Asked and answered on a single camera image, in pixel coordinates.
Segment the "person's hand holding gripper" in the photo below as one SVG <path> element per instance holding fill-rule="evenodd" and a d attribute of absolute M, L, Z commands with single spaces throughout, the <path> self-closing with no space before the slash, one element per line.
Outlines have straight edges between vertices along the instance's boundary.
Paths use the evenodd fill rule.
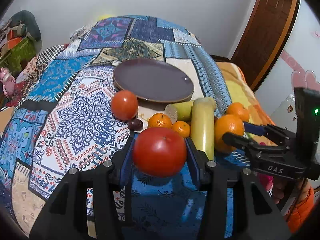
<path fill-rule="evenodd" d="M 284 189 L 288 182 L 295 183 L 295 189 L 300 190 L 303 187 L 303 181 L 300 180 L 288 180 L 285 178 L 274 177 L 273 178 L 273 189 L 272 189 L 272 199 L 276 204 L 280 202 L 285 196 Z"/>

